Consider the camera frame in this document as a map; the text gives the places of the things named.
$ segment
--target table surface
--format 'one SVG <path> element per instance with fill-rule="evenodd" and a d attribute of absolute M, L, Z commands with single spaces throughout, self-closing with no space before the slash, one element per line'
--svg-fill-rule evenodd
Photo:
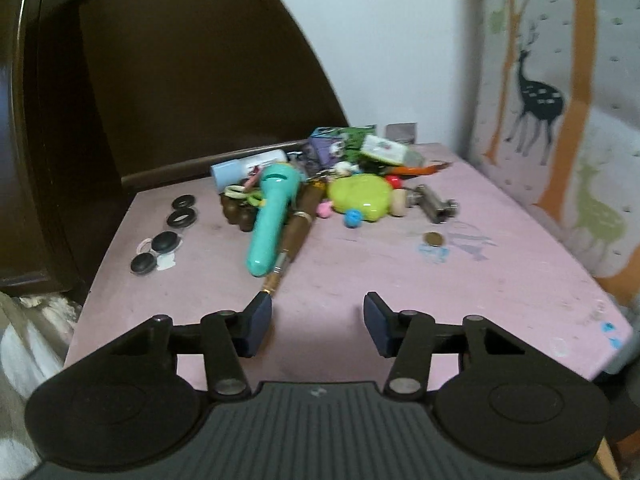
<path fill-rule="evenodd" d="M 274 298 L 273 333 L 258 357 L 242 360 L 259 381 L 366 381 L 382 384 L 392 365 L 380 357 L 362 320 L 376 291 L 393 310 L 459 324 L 481 314 L 591 379 L 631 333 L 607 295 L 516 202 L 439 144 L 418 147 L 445 171 L 410 181 L 460 203 L 459 216 L 431 224 L 420 208 L 347 229 L 342 216 L 318 219 Z M 184 232 L 175 266 L 129 272 L 137 245 L 163 230 L 177 196 L 196 196 L 198 221 Z M 422 243 L 441 232 L 446 247 Z M 261 278 L 244 266 L 251 234 L 229 225 L 210 178 L 138 193 L 100 266 L 80 316 L 69 365 L 154 314 L 175 324 L 222 309 L 242 310 Z M 434 359 L 430 388 L 456 373 L 455 356 Z M 178 373 L 206 389 L 201 356 L 180 356 Z"/>

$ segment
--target teal plastic toy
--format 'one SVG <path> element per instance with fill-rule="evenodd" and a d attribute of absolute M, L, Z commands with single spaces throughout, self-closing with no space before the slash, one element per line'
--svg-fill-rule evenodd
<path fill-rule="evenodd" d="M 246 268 L 254 276 L 271 272 L 276 260 L 276 246 L 289 202 L 300 186 L 298 170 L 289 164 L 271 164 L 262 170 L 260 189 L 264 205 L 255 220 Z"/>

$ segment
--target dark brown wooden furniture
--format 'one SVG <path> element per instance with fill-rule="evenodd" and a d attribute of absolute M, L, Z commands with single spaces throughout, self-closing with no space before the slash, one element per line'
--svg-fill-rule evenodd
<path fill-rule="evenodd" d="M 88 290 L 137 190 L 344 125 L 280 0 L 0 0 L 0 290 Z"/>

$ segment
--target black washer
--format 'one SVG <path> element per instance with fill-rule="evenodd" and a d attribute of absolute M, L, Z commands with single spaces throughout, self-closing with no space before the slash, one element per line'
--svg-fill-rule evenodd
<path fill-rule="evenodd" d="M 151 248 L 158 254 L 174 251 L 180 244 L 180 237 L 173 231 L 162 231 L 151 240 Z"/>
<path fill-rule="evenodd" d="M 193 195 L 182 195 L 171 202 L 171 207 L 180 209 L 182 207 L 192 207 L 196 203 L 196 197 Z"/>
<path fill-rule="evenodd" d="M 166 224 L 174 229 L 188 227 L 196 221 L 196 211 L 190 207 L 176 209 L 166 219 Z"/>
<path fill-rule="evenodd" d="M 131 261 L 131 272 L 138 276 L 144 276 L 156 268 L 156 257 L 151 253 L 138 254 Z"/>

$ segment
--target coin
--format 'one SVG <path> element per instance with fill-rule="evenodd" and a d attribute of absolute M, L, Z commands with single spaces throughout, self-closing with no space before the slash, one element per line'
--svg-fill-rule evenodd
<path fill-rule="evenodd" d="M 431 231 L 430 233 L 425 233 L 422 237 L 424 239 L 424 243 L 429 244 L 433 247 L 441 247 L 444 245 L 444 236 L 436 231 Z"/>

